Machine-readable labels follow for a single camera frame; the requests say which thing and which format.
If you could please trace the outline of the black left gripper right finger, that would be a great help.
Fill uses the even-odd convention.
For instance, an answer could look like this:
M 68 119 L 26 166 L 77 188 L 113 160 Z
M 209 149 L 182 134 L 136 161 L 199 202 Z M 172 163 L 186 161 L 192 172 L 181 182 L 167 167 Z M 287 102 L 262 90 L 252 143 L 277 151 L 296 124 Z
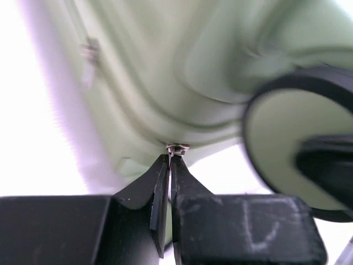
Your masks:
M 282 194 L 215 195 L 180 156 L 170 163 L 177 264 L 326 264 L 303 200 Z

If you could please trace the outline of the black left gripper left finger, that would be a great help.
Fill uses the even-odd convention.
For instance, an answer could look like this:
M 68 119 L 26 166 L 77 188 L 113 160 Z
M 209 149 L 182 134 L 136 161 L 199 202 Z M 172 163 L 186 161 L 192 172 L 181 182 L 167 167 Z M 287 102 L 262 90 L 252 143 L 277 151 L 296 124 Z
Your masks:
M 1 197 L 2 264 L 158 264 L 167 155 L 114 195 Z

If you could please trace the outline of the green hard-shell suitcase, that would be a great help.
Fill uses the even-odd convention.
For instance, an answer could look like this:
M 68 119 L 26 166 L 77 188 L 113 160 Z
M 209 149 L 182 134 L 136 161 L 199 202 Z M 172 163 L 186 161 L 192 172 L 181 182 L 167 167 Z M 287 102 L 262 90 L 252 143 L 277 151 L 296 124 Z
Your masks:
M 347 209 L 292 165 L 352 131 L 351 1 L 21 1 L 89 192 L 121 189 L 168 145 L 191 166 L 241 145 L 259 182 L 316 218 Z

